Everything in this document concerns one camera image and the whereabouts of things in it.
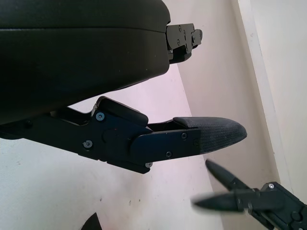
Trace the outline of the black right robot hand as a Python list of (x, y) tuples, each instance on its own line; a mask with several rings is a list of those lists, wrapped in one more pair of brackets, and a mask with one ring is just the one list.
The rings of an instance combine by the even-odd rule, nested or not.
[(261, 189), (250, 188), (219, 164), (206, 160), (209, 172), (228, 190), (192, 200), (194, 207), (219, 211), (247, 211), (269, 230), (305, 230), (307, 206), (277, 182), (266, 183)]

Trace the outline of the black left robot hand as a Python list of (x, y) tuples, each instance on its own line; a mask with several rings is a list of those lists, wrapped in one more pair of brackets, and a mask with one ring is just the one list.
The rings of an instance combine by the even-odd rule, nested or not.
[(148, 117), (105, 97), (165, 74), (201, 44), (161, 0), (3, 0), (0, 136), (27, 139), (137, 173), (247, 137), (236, 121)]

